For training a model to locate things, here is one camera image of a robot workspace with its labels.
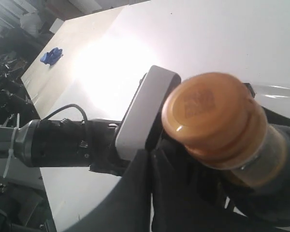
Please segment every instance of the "cable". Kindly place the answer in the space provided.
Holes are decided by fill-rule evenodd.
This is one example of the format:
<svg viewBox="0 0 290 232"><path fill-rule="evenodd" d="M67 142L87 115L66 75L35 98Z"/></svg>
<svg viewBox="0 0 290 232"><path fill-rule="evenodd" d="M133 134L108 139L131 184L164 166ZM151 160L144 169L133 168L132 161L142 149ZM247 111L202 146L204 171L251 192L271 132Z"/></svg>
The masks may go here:
<svg viewBox="0 0 290 232"><path fill-rule="evenodd" d="M85 125L85 137L86 137L86 140L87 140L87 143L88 143L89 152L91 153L91 151L92 151L91 131L89 130L88 118L87 118L87 115L86 115L85 111L79 105L77 105L77 104L69 104L69 105L63 106L63 107L55 110L54 112L52 112L50 115L46 116L43 120L48 120L52 116L58 114L59 112L65 110L65 109L68 109L68 108L76 108L82 114L83 119L84 119L84 125Z"/></svg>

